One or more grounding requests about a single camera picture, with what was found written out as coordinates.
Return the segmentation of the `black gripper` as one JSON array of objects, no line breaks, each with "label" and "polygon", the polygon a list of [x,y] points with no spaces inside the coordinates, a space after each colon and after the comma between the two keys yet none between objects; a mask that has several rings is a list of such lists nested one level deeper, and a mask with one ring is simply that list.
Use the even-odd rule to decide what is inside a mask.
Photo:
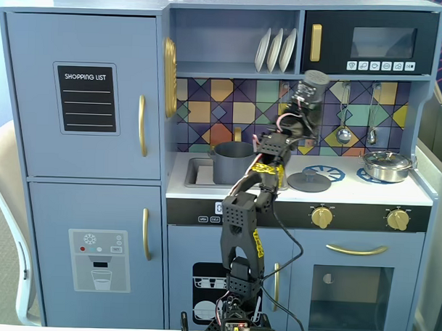
[{"label": "black gripper", "polygon": [[314,139],[322,126],[323,104],[319,102],[314,110],[304,107],[305,102],[297,99],[297,104],[286,106],[277,119],[277,131],[294,139]]}]

